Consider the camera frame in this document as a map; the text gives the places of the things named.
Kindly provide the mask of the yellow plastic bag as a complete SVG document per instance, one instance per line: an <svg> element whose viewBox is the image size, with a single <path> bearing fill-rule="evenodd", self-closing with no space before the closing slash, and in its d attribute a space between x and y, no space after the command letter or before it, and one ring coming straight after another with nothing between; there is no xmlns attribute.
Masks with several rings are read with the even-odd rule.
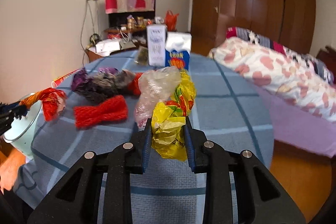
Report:
<svg viewBox="0 0 336 224"><path fill-rule="evenodd" d="M164 159L187 160L182 127L190 114L197 90L186 70L180 71L181 83L171 99L159 102L151 119L151 147Z"/></svg>

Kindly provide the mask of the orange snack wrapper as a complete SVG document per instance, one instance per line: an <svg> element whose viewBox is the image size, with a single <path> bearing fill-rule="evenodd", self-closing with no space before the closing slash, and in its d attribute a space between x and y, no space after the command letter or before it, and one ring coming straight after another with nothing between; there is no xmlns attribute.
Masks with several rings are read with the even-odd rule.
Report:
<svg viewBox="0 0 336 224"><path fill-rule="evenodd" d="M30 110L31 106L38 101L42 103L45 121L50 122L55 119L66 106L67 95L64 91L47 88L34 93L20 101L20 105L26 106Z"/></svg>

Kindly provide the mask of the purple snack wrapper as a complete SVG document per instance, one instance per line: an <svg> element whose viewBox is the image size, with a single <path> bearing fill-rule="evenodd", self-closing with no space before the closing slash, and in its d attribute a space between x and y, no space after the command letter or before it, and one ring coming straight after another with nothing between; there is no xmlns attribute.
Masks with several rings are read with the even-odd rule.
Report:
<svg viewBox="0 0 336 224"><path fill-rule="evenodd" d="M90 75L85 68L82 68L74 74L71 83L71 90L73 92L76 91L80 85L89 83L94 76L103 75L106 73L115 75L118 72L119 71L116 68L106 67L106 68L99 68L98 71L93 71L93 74Z"/></svg>

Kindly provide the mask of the light blue trash bucket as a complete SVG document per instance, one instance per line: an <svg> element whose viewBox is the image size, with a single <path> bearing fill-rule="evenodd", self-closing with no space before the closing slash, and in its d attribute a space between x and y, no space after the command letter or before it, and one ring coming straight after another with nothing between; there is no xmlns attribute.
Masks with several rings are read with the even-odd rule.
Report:
<svg viewBox="0 0 336 224"><path fill-rule="evenodd" d="M27 94L19 101L33 95L34 93ZM33 153L31 151L31 143L33 141L35 128L38 121L38 116L42 111L41 101L36 102L28 110L27 115L21 119L15 119L11 124L11 129L5 132L1 138L10 143L14 148L20 151L26 158L32 159Z"/></svg>

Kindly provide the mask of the blue plaid table cloth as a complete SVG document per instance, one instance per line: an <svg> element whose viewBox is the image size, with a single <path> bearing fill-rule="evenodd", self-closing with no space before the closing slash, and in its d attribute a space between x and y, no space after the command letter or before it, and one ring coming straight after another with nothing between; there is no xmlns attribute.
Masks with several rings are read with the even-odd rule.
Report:
<svg viewBox="0 0 336 224"><path fill-rule="evenodd" d="M255 88L230 69L192 54L189 75L197 90L190 112L193 128L227 151L252 151L265 166L273 155L273 127L269 112ZM87 130L75 127L74 107L87 100L71 91L72 78L60 89L67 94L60 116L45 121L40 115L31 143L33 159L18 170L14 193L37 207L50 189L87 151L102 154L127 142L133 131L138 101L126 97L127 119ZM151 151L143 175L133 175L131 205L134 223L201 223L206 176L191 172L187 162L164 159Z"/></svg>

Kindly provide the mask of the red cardboard box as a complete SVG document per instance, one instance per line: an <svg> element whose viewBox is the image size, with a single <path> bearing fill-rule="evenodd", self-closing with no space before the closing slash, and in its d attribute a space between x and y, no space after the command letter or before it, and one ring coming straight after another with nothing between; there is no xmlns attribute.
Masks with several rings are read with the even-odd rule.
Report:
<svg viewBox="0 0 336 224"><path fill-rule="evenodd" d="M63 75L61 77L58 77L58 78L54 79L51 82L51 87L52 88L57 88L66 78L70 77L72 74L74 74L76 72L77 72L77 69L74 70L74 71L71 71L70 73L67 73L66 75Z"/></svg>

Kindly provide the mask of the black foam net sleeve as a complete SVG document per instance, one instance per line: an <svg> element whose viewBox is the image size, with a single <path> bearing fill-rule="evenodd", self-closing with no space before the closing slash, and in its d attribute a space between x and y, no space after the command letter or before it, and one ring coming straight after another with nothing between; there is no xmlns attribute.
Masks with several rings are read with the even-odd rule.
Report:
<svg viewBox="0 0 336 224"><path fill-rule="evenodd" d="M102 103L118 94L113 81L98 78L73 78L71 90L93 103Z"/></svg>

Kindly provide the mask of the small dark tea packet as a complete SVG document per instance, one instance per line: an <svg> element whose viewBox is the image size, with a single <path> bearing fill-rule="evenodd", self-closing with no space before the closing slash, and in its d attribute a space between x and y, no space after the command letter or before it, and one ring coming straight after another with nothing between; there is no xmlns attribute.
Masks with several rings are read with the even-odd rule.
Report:
<svg viewBox="0 0 336 224"><path fill-rule="evenodd" d="M143 46L139 46L134 62L139 65L148 65L149 54L148 49Z"/></svg>

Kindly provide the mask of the blue white Look carton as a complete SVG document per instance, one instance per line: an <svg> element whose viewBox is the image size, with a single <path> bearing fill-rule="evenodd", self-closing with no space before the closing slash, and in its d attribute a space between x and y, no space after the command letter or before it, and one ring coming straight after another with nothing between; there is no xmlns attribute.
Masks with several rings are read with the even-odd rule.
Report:
<svg viewBox="0 0 336 224"><path fill-rule="evenodd" d="M192 36L189 33L168 32L165 44L165 66L189 69Z"/></svg>

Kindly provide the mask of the white box on cabinet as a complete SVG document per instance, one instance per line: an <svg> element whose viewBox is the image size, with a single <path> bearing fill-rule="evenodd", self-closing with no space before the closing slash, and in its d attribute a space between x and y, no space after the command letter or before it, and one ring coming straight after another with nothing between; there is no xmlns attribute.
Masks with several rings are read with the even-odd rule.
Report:
<svg viewBox="0 0 336 224"><path fill-rule="evenodd" d="M98 42L95 45L96 53L110 54L111 52L119 51L120 48L119 39L106 39Z"/></svg>

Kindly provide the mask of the wooden tv cabinet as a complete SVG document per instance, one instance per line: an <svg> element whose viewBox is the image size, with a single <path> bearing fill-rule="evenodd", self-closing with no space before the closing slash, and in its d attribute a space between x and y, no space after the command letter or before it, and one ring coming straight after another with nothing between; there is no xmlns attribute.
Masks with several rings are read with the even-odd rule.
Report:
<svg viewBox="0 0 336 224"><path fill-rule="evenodd" d="M147 48L147 29L138 27L133 29L108 28L104 31L105 40L100 40L94 45L88 45L84 57L91 63L97 59L108 57L116 53L137 51Z"/></svg>

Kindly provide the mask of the white tall milk carton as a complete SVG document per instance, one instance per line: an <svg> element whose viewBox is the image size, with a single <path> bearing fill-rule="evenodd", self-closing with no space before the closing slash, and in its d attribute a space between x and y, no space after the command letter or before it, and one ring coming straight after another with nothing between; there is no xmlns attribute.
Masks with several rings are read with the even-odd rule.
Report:
<svg viewBox="0 0 336 224"><path fill-rule="evenodd" d="M149 65L164 67L167 27L164 24L151 24L147 26L146 30Z"/></svg>

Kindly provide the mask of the striped cow pattern blanket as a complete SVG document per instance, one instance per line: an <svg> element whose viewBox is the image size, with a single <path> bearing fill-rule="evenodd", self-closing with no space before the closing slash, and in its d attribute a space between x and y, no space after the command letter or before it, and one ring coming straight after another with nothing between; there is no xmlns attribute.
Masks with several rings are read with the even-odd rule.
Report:
<svg viewBox="0 0 336 224"><path fill-rule="evenodd" d="M271 40L265 36L254 33L251 30L240 28L240 27L229 27L226 31L226 38L237 37L246 42L252 44L258 44L260 46L270 48L278 53L282 53L286 57L294 60L303 67L306 67L310 71L314 71L319 77L321 77L328 84L334 83L333 72L330 71L326 64L310 54L297 53L278 42Z"/></svg>

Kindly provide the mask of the white printed mug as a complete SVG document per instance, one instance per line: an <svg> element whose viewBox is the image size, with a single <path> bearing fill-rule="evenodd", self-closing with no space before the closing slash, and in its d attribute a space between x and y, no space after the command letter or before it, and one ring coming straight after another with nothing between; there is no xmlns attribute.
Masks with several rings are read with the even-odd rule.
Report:
<svg viewBox="0 0 336 224"><path fill-rule="evenodd" d="M164 19L162 17L160 17L160 16L156 16L154 18L154 20L155 20L156 24L164 24L165 23Z"/></svg>

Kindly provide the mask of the brown wooden door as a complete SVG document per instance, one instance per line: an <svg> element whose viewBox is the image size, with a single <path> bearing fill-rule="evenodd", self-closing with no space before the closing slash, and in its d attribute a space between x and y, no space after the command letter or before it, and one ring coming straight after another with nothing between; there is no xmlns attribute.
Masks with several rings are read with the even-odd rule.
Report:
<svg viewBox="0 0 336 224"><path fill-rule="evenodd" d="M215 39L220 0L193 0L192 36Z"/></svg>

